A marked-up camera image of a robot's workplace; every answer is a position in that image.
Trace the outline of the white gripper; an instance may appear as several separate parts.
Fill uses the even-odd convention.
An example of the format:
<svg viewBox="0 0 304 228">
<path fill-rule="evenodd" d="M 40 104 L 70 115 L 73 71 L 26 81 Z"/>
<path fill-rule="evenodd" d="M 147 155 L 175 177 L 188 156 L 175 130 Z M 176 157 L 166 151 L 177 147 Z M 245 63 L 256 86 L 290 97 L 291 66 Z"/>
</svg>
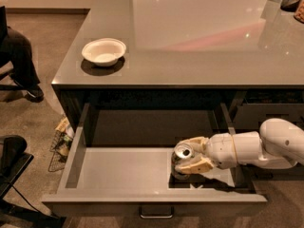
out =
<svg viewBox="0 0 304 228">
<path fill-rule="evenodd" d="M 216 134 L 210 139 L 195 137 L 180 141 L 175 146 L 174 152 L 176 155 L 194 155 L 205 152 L 209 158 L 197 155 L 194 158 L 176 161 L 174 169 L 184 175 L 206 173 L 215 166 L 219 169 L 237 166 L 233 138 L 229 133 Z"/>
</svg>

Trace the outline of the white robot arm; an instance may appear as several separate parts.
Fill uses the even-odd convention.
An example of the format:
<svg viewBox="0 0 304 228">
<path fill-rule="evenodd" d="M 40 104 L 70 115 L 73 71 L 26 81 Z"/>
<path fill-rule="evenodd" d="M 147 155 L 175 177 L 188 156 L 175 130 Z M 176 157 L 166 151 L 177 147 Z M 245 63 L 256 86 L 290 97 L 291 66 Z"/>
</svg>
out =
<svg viewBox="0 0 304 228">
<path fill-rule="evenodd" d="M 263 122 L 258 132 L 221 133 L 179 142 L 174 170 L 182 175 L 251 164 L 266 169 L 288 169 L 304 164 L 304 131 L 283 119 Z"/>
</svg>

